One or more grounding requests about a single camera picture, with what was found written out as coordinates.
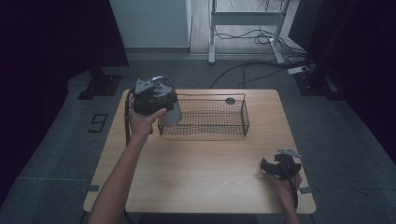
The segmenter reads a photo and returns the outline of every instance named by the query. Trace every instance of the wire basket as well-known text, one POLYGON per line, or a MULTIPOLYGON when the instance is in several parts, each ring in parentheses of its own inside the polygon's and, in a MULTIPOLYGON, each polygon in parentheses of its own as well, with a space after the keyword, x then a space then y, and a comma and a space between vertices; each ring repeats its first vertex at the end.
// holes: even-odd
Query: wire basket
POLYGON ((182 114, 176 126, 164 126, 158 121, 160 134, 232 134, 248 133, 248 110, 244 93, 179 94, 182 114))

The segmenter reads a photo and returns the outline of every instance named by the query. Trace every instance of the metal rack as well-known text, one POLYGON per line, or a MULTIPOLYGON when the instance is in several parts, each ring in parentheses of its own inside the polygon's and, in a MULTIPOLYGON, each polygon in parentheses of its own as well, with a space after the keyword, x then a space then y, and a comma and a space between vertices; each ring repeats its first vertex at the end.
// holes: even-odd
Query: metal rack
POLYGON ((210 37, 209 37, 209 64, 215 63, 215 27, 217 25, 275 25, 274 38, 270 38, 271 49, 278 63, 284 63, 278 47, 280 31, 289 7, 290 0, 286 0, 280 12, 217 12, 217 0, 212 0, 212 11, 210 13, 210 37))
POLYGON ((178 103, 183 116, 176 126, 158 122, 160 134, 232 134, 248 133, 248 110, 244 93, 180 94, 178 103))

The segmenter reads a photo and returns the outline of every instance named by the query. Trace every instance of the mechanical part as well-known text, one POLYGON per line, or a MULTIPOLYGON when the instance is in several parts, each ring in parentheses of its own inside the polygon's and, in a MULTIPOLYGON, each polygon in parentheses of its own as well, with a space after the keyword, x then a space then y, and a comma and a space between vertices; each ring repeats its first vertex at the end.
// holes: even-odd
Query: mechanical part
POLYGON ((295 163, 292 156, 285 154, 276 154, 275 161, 277 161, 278 163, 272 164, 269 163, 265 158, 262 158, 262 163, 260 167, 268 174, 277 175, 281 179, 288 180, 291 187, 291 193, 294 199, 294 206, 297 208, 298 206, 297 188, 295 184, 292 182, 292 179, 301 170, 301 164, 295 163))
POLYGON ((292 149, 278 149, 277 151, 288 156, 301 158, 301 155, 292 149))
POLYGON ((147 81, 138 79, 134 90, 134 111, 149 116, 166 108, 160 119, 164 126, 175 126, 181 121, 181 110, 172 81, 167 77, 154 77, 147 81))

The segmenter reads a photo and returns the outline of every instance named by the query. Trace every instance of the human arm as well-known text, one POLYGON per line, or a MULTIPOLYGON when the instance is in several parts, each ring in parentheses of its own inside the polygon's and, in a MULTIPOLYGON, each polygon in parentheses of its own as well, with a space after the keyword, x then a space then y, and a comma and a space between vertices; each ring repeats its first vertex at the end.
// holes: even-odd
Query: human arm
MULTIPOLYGON (((275 188, 276 194, 282 204, 285 215, 285 224, 300 224, 301 222, 298 218, 296 208, 294 207, 294 199, 288 181, 281 180, 274 175, 267 175, 270 178, 275 188)), ((298 189, 303 179, 300 177, 300 174, 297 174, 293 178, 293 181, 295 181, 295 187, 298 189)))
POLYGON ((165 112, 165 109, 161 109, 151 116, 145 117, 136 114, 130 108, 131 140, 99 192, 92 207, 89 223, 120 223, 140 152, 148 140, 152 123, 163 116, 165 112))

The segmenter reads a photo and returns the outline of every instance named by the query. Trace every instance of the black device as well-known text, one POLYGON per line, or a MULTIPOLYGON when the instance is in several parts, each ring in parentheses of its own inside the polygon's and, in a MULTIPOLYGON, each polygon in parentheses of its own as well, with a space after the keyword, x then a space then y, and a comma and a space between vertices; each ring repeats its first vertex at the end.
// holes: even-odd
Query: black device
POLYGON ((260 168, 268 174, 277 175, 281 179, 287 179, 289 181, 291 187, 291 193, 294 198, 294 206, 297 208, 298 206, 297 188, 295 187, 291 179, 295 177, 297 173, 301 170, 301 164, 295 163, 292 156, 285 154, 276 154, 275 161, 277 161, 278 163, 273 164, 268 162, 265 158, 262 158, 260 168))
POLYGON ((134 112, 149 116, 159 109, 173 110, 177 93, 167 77, 154 77, 143 81, 138 79, 134 88, 134 112))

